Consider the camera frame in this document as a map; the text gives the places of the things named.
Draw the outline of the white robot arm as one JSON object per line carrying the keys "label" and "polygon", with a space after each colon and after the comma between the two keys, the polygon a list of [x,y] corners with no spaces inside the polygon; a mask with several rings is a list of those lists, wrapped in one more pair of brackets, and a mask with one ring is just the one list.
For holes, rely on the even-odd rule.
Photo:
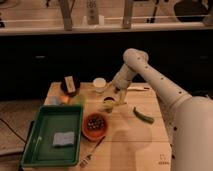
{"label": "white robot arm", "polygon": [[170,171],[213,171],[213,100],[192,96],[150,66],[148,59],[144,51],[127,49],[111,85],[126,91],[139,74],[174,114]]}

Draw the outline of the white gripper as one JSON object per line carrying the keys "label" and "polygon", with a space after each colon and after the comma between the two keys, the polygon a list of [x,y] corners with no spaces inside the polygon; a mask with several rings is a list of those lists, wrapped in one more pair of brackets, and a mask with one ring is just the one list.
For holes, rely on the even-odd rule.
{"label": "white gripper", "polygon": [[132,74],[125,69],[120,69],[114,76],[113,80],[107,83],[103,93],[109,93],[113,91],[113,86],[118,88],[119,91],[119,104],[125,104],[125,98],[127,94],[127,88],[131,84]]}

